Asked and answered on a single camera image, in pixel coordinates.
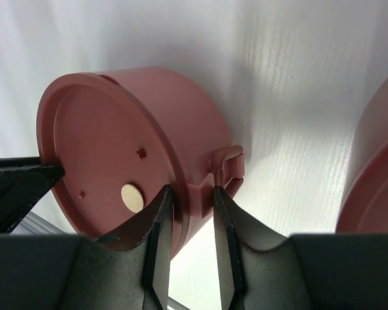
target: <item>beige circle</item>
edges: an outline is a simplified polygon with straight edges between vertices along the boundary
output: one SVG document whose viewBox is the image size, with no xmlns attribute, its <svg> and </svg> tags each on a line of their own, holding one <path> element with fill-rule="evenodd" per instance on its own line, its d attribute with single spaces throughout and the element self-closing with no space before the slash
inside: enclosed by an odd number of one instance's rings
<svg viewBox="0 0 388 310">
<path fill-rule="evenodd" d="M 144 208 L 144 197 L 132 184 L 125 184 L 122 187 L 121 197 L 127 208 L 134 213 L 138 213 Z"/>
</svg>

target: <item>black object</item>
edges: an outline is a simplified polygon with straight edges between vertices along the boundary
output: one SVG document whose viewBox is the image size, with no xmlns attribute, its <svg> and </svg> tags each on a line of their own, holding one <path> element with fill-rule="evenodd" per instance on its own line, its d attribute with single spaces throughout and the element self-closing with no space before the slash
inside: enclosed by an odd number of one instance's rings
<svg viewBox="0 0 388 310">
<path fill-rule="evenodd" d="M 0 160 L 0 233 L 9 233 L 63 177 L 61 166 L 39 157 Z"/>
<path fill-rule="evenodd" d="M 388 235 L 288 239 L 222 187 L 214 225 L 222 310 L 388 309 Z"/>
<path fill-rule="evenodd" d="M 164 186 L 99 242 L 0 236 L 0 309 L 167 309 L 172 214 L 172 192 Z M 137 244 L 135 235 L 127 238 L 135 225 L 146 228 Z"/>
</svg>

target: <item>red pot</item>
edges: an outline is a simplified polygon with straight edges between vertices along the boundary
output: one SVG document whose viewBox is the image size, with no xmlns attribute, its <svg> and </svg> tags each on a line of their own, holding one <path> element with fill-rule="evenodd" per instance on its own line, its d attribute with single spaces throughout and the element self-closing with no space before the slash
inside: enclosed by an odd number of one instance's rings
<svg viewBox="0 0 388 310">
<path fill-rule="evenodd" d="M 212 172 L 231 195 L 243 181 L 243 148 L 232 146 L 214 102 L 165 68 L 58 78 L 41 98 L 37 134 L 43 163 L 66 172 L 53 188 L 61 209 L 93 238 L 134 214 L 121 195 L 125 184 L 146 206 L 169 183 L 177 196 L 174 256 L 211 216 Z"/>
<path fill-rule="evenodd" d="M 355 133 L 338 232 L 388 233 L 388 79 Z"/>
</svg>

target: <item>white tablecloth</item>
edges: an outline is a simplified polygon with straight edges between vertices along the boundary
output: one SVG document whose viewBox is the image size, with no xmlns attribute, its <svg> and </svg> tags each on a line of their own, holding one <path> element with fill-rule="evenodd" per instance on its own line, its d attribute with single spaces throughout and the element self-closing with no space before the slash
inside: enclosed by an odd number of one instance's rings
<svg viewBox="0 0 388 310">
<path fill-rule="evenodd" d="M 388 0 L 0 0 L 0 157 L 37 156 L 56 77 L 149 65 L 220 107 L 246 149 L 240 206 L 284 234 L 334 230 L 354 129 L 388 76 Z M 51 194 L 34 211 L 72 231 Z M 211 222 L 173 260 L 169 294 L 219 309 Z"/>
</svg>

